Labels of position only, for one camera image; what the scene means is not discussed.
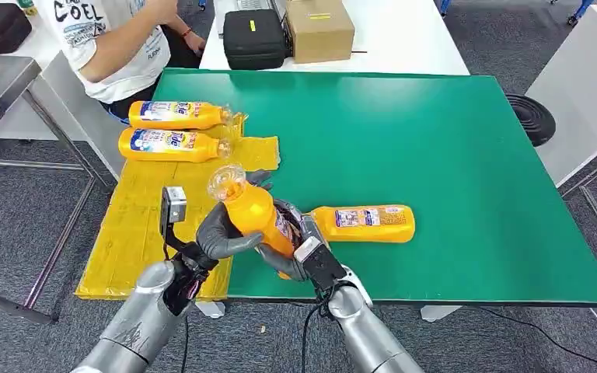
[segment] white t-shirt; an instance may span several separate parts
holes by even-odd
[[[91,83],[79,73],[97,51],[95,38],[124,25],[144,4],[145,0],[36,1],[86,94],[104,103],[125,99],[148,88],[170,59],[168,40],[157,26],[131,61],[108,78]]]

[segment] gray robotic glove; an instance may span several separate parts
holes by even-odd
[[[271,172],[258,169],[247,174],[246,180],[269,190],[273,186],[273,183],[266,183],[269,177]],[[230,221],[225,205],[218,202],[198,227],[196,242],[210,259],[223,259],[258,246],[262,243],[262,233],[243,236]]]
[[[259,169],[246,175],[249,183],[271,189],[273,183],[266,183],[271,177],[270,171]],[[275,207],[295,227],[301,227],[301,211],[284,200],[274,200]],[[262,259],[275,270],[287,274],[293,280],[304,281],[308,278],[301,264],[294,258],[286,258],[269,245],[262,243],[262,233],[254,232],[242,236],[241,232],[232,224],[228,211],[222,202],[207,214],[196,232],[197,244],[210,259],[222,259],[256,248]]]

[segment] orange bottle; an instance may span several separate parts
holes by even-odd
[[[318,207],[310,212],[326,241],[407,242],[415,233],[408,206]]]
[[[227,106],[210,103],[136,101],[129,106],[129,124],[133,128],[204,130],[216,124],[228,124],[231,119]]]
[[[140,128],[122,131],[117,147],[123,157],[138,161],[204,162],[232,151],[229,141],[206,134]]]
[[[278,212],[269,192],[246,181],[241,166],[217,169],[209,180],[208,192],[225,204],[230,221],[242,234],[262,232],[262,242],[292,258],[292,225]]]

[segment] yellow mat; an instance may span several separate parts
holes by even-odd
[[[278,138],[244,138],[243,122],[234,127],[229,159],[204,163],[126,161],[102,227],[75,294],[82,299],[125,299],[138,275],[151,263],[163,260],[159,234],[161,188],[181,186],[187,195],[187,216],[175,224],[177,237],[195,240],[195,232],[215,201],[208,196],[207,182],[218,168],[238,163],[246,171],[277,169]],[[214,138],[226,135],[224,126],[205,131]],[[225,298],[232,260],[220,260],[197,297]]]

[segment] gray carpet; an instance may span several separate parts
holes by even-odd
[[[454,0],[446,23],[472,73],[496,75],[505,90],[524,92],[565,38],[564,22],[575,6],[569,0],[554,6],[537,0]],[[180,12],[197,33],[208,35],[210,2],[204,12],[192,4],[181,5]],[[527,53],[529,46],[537,52]],[[80,146],[96,163],[88,147]],[[0,158],[69,161],[49,141],[0,141]],[[78,172],[0,168],[0,295],[26,297],[85,182]],[[597,183],[592,190],[597,197]],[[72,294],[106,205],[107,198],[94,190],[38,301],[37,309],[60,321],[39,326],[0,312],[0,372],[70,370],[119,308],[120,302],[82,301]],[[567,205],[597,257],[591,209],[580,193]],[[597,322],[587,309],[495,310],[534,322],[560,343],[597,358]],[[307,312],[289,304],[232,303],[226,317],[211,320],[191,309],[187,371],[299,371]],[[479,309],[461,309],[432,324],[410,306],[380,305],[376,312],[425,371],[597,372],[597,364],[564,353],[535,330]],[[149,371],[179,371],[182,349],[183,330],[178,330]],[[331,322],[312,320],[308,352],[308,371],[352,371]]]

